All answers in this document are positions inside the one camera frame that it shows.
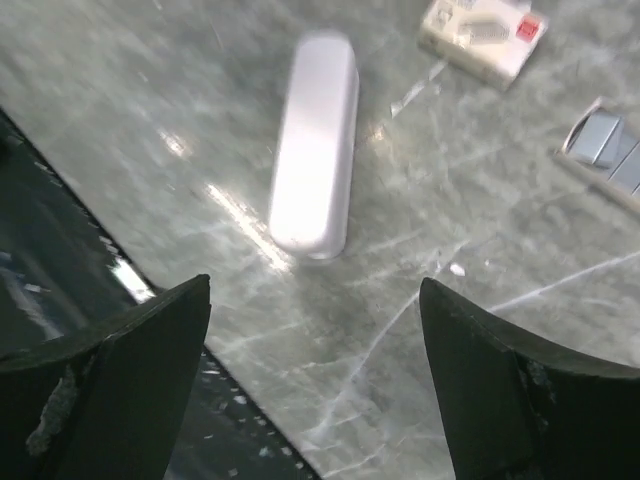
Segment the white stapler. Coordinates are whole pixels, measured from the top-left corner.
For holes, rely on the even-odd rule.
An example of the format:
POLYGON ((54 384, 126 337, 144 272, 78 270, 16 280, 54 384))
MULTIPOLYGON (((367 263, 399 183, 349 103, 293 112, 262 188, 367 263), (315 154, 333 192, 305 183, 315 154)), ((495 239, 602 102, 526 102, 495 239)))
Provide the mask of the white stapler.
POLYGON ((273 166, 267 226, 286 253, 313 260, 344 249, 359 72, 349 38, 316 30, 296 46, 273 166))

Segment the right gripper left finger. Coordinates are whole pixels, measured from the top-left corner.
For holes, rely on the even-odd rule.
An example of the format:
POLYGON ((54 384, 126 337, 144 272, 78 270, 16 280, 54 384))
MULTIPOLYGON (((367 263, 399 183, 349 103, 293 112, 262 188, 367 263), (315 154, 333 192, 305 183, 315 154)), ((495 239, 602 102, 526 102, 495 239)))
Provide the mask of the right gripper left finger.
POLYGON ((210 317, 199 274, 78 333, 1 359, 4 479, 160 479, 210 317))

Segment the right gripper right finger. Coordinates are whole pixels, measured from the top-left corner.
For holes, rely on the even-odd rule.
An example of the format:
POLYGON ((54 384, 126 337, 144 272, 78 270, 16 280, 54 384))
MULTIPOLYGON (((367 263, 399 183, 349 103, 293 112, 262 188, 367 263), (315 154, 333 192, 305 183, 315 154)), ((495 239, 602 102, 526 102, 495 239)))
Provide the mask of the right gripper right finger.
POLYGON ((456 478, 638 478, 638 368, 549 341, 432 278, 419 307, 456 478))

